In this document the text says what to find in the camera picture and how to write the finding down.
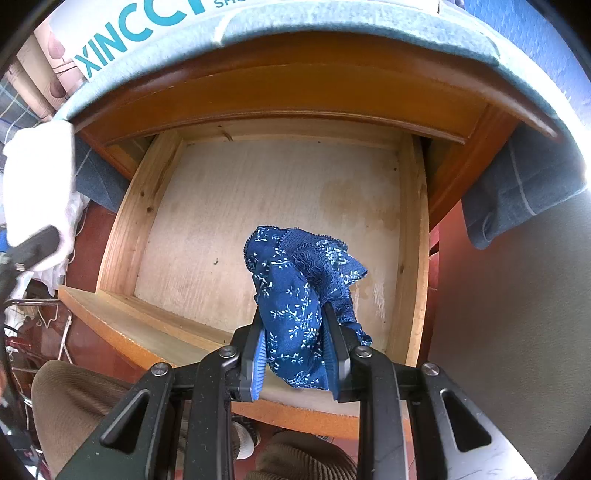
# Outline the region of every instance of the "shoe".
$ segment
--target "shoe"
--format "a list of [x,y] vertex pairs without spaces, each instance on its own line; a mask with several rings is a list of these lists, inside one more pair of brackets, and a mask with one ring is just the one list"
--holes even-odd
[[232,415],[232,424],[240,439],[240,449],[236,460],[249,458],[261,442],[261,434],[258,433],[253,420],[241,415]]

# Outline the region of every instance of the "beige pants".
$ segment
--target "beige pants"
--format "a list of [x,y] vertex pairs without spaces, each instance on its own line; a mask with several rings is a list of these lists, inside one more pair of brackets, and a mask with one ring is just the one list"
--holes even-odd
[[[129,388],[65,362],[50,361],[39,370],[33,381],[33,418],[54,478]],[[246,480],[354,480],[356,472],[339,447],[300,432],[274,435],[255,464]]]

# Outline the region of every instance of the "wooden drawer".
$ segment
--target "wooden drawer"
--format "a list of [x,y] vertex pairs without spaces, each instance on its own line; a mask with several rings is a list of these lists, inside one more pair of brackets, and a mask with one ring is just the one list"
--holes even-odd
[[[359,321],[375,348],[416,363],[427,189],[418,139],[390,126],[282,118],[161,133],[119,210],[97,292],[63,287],[59,296],[144,368],[199,361],[252,321],[255,289],[242,249],[258,225],[347,242],[369,270],[352,288]],[[270,371],[261,400],[233,410],[315,434],[358,433],[357,404],[295,390]]]

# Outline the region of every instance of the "red floor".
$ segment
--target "red floor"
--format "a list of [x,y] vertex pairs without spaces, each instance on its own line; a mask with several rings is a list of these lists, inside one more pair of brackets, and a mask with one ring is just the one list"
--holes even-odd
[[[113,213],[94,202],[90,203],[84,228],[76,238],[76,256],[69,265],[66,275],[66,284],[68,286],[86,291],[95,291],[100,262],[114,221],[115,215]],[[45,309],[45,318],[50,318],[54,312],[55,310],[53,308]],[[49,329],[36,327],[34,324],[27,325],[27,329],[29,330],[28,337],[32,341],[38,342],[37,344],[40,345],[40,351],[44,356],[49,358],[55,358],[57,356],[65,321],[65,312],[60,312],[58,319],[50,325]],[[78,318],[74,318],[73,320],[67,346],[74,363],[89,370],[128,382],[135,382],[144,373],[143,369],[117,353],[113,347],[102,340]],[[264,424],[261,425],[262,443],[257,448],[257,452],[262,450],[273,432],[274,427]],[[357,460],[357,441],[334,439],[333,443],[339,445],[354,460]],[[407,439],[407,450],[410,478],[414,479],[416,478],[414,450],[410,439]],[[239,460],[235,463],[236,480],[241,480],[248,471],[254,469],[255,459],[256,452],[253,457],[247,460]]]

